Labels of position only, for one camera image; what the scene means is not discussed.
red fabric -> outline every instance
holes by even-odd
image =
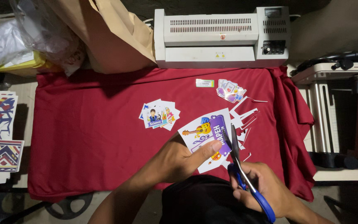
[[[195,79],[227,79],[246,95],[268,102],[243,102],[238,114],[258,108],[240,151],[243,160],[268,164],[286,186],[313,200],[315,167],[303,139],[313,117],[286,76],[271,69],[143,69],[132,73],[78,71],[37,75],[28,191],[33,199],[57,202],[66,196],[117,188],[139,170],[177,131],[195,118],[232,104],[216,88],[196,88]],[[145,129],[143,103],[176,102],[181,118],[173,129]],[[223,166],[206,174],[228,180]]]

blue scissors handle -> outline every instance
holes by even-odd
[[[246,191],[247,189],[247,185],[243,182],[243,179],[241,178],[240,172],[239,170],[236,169],[236,166],[234,165],[234,163],[231,163],[228,165],[227,167],[228,172],[233,172],[234,175],[237,178],[237,181],[239,183],[239,186]],[[270,206],[270,204],[267,202],[267,200],[265,199],[265,197],[258,191],[255,189],[256,192],[251,191],[251,195],[255,198],[255,200],[259,203],[259,205],[261,206],[261,208],[263,209],[263,211],[265,212],[267,219],[269,220],[270,223],[273,223],[276,221],[276,214],[273,211],[272,207]]]

hand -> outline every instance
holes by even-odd
[[[270,167],[264,163],[241,162],[241,168],[252,185],[265,197],[277,218],[291,217],[291,213],[301,206],[300,200],[281,182]],[[250,192],[238,186],[237,178],[230,174],[233,196],[247,208],[262,212],[262,208]]]
[[[210,159],[222,143],[213,140],[203,145],[193,154],[185,146],[179,133],[176,133],[165,143],[140,170],[153,185],[157,183],[175,183],[185,180],[206,160]]]

white plastic bag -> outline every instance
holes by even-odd
[[[85,45],[42,0],[10,0],[27,48],[42,52],[70,76],[85,58]]]
[[[24,45],[16,20],[13,19],[0,25],[0,65],[30,51]]]

scissors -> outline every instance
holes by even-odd
[[[231,125],[231,144],[230,141],[226,141],[228,145],[231,148],[230,156],[233,160],[233,163],[231,163],[227,170],[228,172],[233,172],[235,177],[237,177],[237,181],[239,186],[243,190],[246,191],[247,185],[249,187],[249,190],[251,191],[251,195],[256,199],[256,201],[259,203],[259,205],[262,207],[263,211],[266,213],[267,218],[270,223],[273,223],[276,221],[276,215],[273,211],[272,207],[269,205],[269,203],[266,201],[265,197],[259,193],[258,190],[256,190],[243,170],[241,169],[240,162],[239,162],[239,153],[238,153],[238,141],[237,141],[237,134],[236,134],[236,128],[234,125]]]

